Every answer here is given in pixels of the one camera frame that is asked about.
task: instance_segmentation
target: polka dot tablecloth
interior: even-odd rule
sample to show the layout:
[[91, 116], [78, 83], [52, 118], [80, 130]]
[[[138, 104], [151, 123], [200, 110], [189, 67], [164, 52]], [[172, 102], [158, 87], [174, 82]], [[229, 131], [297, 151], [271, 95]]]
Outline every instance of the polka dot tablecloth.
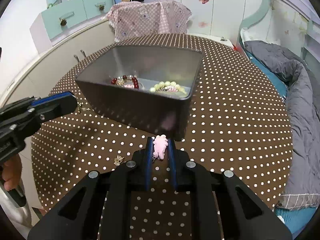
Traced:
[[[176, 147], [210, 171], [232, 170], [274, 207], [288, 179], [292, 135], [284, 103], [268, 78], [237, 51], [196, 36], [157, 34], [119, 44], [204, 52], [186, 135]], [[134, 151], [145, 147], [147, 137], [154, 136], [96, 114], [74, 81], [77, 73], [113, 46], [82, 60], [50, 93], [70, 90], [87, 110], [42, 124], [32, 138], [36, 188], [46, 211], [89, 171], [115, 169], [117, 155], [130, 160]], [[168, 167], [168, 160], [156, 160], [151, 190], [132, 193], [132, 239], [191, 238], [190, 193], [173, 191]]]

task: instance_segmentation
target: red butterfly decal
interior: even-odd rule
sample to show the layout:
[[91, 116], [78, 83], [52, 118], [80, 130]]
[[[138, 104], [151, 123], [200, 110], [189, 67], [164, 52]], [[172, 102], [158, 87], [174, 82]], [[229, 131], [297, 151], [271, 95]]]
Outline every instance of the red butterfly decal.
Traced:
[[202, 2], [202, 4], [209, 2], [209, 0], [199, 0], [199, 1]]

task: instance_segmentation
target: pink checkered cloth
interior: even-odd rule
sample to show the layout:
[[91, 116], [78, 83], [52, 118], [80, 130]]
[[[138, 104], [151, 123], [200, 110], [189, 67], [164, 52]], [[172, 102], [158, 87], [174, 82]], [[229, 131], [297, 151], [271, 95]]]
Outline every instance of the pink checkered cloth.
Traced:
[[187, 33], [191, 11], [182, 3], [121, 2], [111, 7], [106, 18], [115, 29], [115, 41], [158, 33]]

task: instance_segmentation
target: gray comforter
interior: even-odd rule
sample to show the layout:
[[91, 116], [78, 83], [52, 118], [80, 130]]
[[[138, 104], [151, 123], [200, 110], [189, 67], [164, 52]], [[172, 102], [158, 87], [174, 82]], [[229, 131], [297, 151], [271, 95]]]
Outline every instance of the gray comforter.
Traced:
[[292, 130], [290, 176], [278, 206], [300, 209], [320, 204], [320, 86], [305, 62], [290, 50], [263, 41], [245, 48], [288, 86], [286, 109]]

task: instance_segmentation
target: silver bolt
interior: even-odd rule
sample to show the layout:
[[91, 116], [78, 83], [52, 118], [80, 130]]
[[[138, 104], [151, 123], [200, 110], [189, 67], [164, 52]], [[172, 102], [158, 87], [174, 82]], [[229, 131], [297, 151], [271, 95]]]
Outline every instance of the silver bolt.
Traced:
[[97, 171], [90, 171], [89, 172], [89, 178], [94, 179], [98, 177], [98, 172]]
[[125, 165], [127, 165], [127, 167], [129, 168], [133, 168], [136, 165], [135, 161], [128, 161]]
[[233, 177], [233, 172], [232, 171], [224, 171], [223, 172], [224, 176], [226, 176], [227, 178], [231, 178]]
[[187, 162], [187, 163], [186, 163], [186, 166], [187, 166], [188, 168], [194, 168], [194, 167], [196, 166], [196, 163], [195, 163], [195, 162]]
[[10, 130], [14, 130], [14, 129], [16, 129], [16, 128], [17, 128], [17, 125], [16, 125], [16, 124], [13, 124], [13, 125], [10, 126]]

